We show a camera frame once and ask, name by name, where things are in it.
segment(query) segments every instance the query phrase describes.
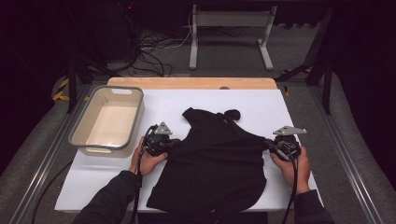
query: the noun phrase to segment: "white tabletop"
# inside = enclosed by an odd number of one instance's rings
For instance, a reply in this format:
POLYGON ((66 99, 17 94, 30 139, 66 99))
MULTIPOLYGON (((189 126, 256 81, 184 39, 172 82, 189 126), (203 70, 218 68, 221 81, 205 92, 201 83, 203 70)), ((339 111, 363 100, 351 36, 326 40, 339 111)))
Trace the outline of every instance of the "white tabletop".
MULTIPOLYGON (((171 138, 184 139, 191 126, 182 117, 182 113, 189 107, 213 113, 237 109, 241 112, 241 119, 236 123, 245 131, 266 138, 274 139, 274 130, 285 125, 293 126, 279 90, 144 90, 144 105, 145 111, 138 136, 143 136, 149 126, 164 121, 173 131, 171 138)), ((132 145, 137 147, 137 144, 138 142, 135 142, 132 145)), ((291 189, 269 157, 268 150, 265 150, 262 156, 267 185, 260 199, 248 211, 285 209, 291 189)), ((124 159, 92 157, 78 151, 64 181, 55 210, 80 211, 112 177, 121 170, 129 168, 131 157, 124 159)), ((159 164, 151 174, 144 177, 138 205, 139 212, 158 211, 146 207, 146 203, 165 163, 166 161, 159 164)), ((312 175, 309 186, 311 189, 318 188, 312 175)))

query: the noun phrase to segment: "black sleeve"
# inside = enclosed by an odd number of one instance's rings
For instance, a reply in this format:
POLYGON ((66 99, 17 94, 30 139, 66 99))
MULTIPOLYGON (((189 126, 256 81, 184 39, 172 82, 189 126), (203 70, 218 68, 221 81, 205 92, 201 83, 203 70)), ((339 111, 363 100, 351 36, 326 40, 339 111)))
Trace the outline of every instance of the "black sleeve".
POLYGON ((95 194, 73 223, 121 223, 128 204, 134 199, 135 183, 135 174, 121 171, 95 194))
POLYGON ((332 215, 324 208, 315 189, 297 195, 294 200, 296 224, 333 224, 332 215))

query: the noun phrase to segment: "white plastic bin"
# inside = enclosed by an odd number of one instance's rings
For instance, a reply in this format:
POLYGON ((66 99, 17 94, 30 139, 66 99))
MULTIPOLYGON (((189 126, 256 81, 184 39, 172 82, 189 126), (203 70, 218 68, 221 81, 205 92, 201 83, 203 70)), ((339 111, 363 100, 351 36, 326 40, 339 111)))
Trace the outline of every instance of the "white plastic bin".
POLYGON ((128 157, 134 151, 143 111, 141 89, 100 86, 85 105, 69 142, 87 155, 128 157))

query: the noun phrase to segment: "person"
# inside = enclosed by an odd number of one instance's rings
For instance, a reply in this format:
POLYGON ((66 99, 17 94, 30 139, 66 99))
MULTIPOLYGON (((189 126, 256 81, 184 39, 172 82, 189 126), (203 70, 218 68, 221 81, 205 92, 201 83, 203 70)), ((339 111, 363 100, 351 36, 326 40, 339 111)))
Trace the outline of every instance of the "person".
MULTIPOLYGON (((139 146, 134 151, 129 170, 121 171, 119 175, 112 178, 109 183, 100 189, 92 200, 75 217, 73 223, 121 223, 128 204, 134 199, 136 188, 136 164, 138 153, 143 144, 143 137, 139 146)), ((334 223, 331 214, 326 210, 315 189, 310 189, 308 179, 310 175, 310 164, 305 147, 301 147, 302 153, 298 157, 297 190, 294 199, 295 223, 296 224, 331 224, 334 223)), ((167 154, 152 157, 147 152, 142 155, 140 170, 142 175, 151 173, 157 164, 165 161, 167 154)), ((271 159, 282 172, 283 177, 292 186, 294 170, 291 162, 282 161, 277 155, 271 153, 271 159)))

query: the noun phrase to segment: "power cord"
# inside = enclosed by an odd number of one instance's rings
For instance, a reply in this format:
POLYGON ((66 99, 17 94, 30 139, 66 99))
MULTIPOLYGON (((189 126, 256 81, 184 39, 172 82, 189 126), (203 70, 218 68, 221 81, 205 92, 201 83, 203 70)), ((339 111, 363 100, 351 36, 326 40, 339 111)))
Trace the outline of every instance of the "power cord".
POLYGON ((51 179, 51 181, 49 182, 49 184, 46 186, 46 188, 45 188, 45 189, 43 190, 43 192, 41 193, 41 196, 40 196, 40 198, 38 198, 38 201, 37 201, 37 203, 36 203, 36 205, 35 205, 35 210, 33 211, 33 214, 32 214, 32 221, 31 221, 32 224, 35 224, 35 215, 37 214, 38 206, 40 205, 41 200, 44 198, 44 195, 46 194, 47 190, 50 188, 50 186, 51 186, 52 183, 55 181, 55 179, 56 179, 67 167, 69 167, 72 163, 73 163, 73 161, 70 161, 69 163, 67 163, 66 166, 64 166, 64 168, 62 168, 62 170, 59 171, 58 174, 56 174, 55 177, 53 177, 53 178, 51 179))
MULTIPOLYGON (((291 155, 290 151, 288 151, 289 156, 291 158, 293 158, 293 156, 291 155)), ((294 158, 291 160, 291 163, 293 165, 293 172, 294 172, 294 178, 293 178, 293 188, 291 190, 291 195, 290 195, 290 200, 289 200, 289 204, 288 204, 288 208, 286 209, 286 213, 285 216, 283 217, 282 220, 282 224, 286 224, 286 221, 288 220, 288 214, 289 214, 289 210, 291 207, 291 204, 294 201, 294 197, 296 196, 296 191, 297 191, 297 177, 298 177, 298 158, 294 158)))
POLYGON ((139 149, 139 154, 138 154, 137 161, 136 161, 137 181, 136 181, 136 189, 134 191, 134 210, 133 210, 132 216, 131 216, 131 224, 135 224, 136 223, 135 219, 136 219, 136 215, 137 215, 137 206, 139 205, 140 189, 142 188, 142 182, 143 182, 143 176, 142 176, 142 173, 140 171, 140 162, 142 161, 143 154, 148 149, 146 147, 146 143, 147 143, 147 138, 149 136, 149 132, 151 130, 153 130, 154 128, 155 128, 155 125, 149 127, 148 130, 146 131, 146 134, 145 134, 145 136, 143 138, 143 143, 142 143, 141 148, 139 149))

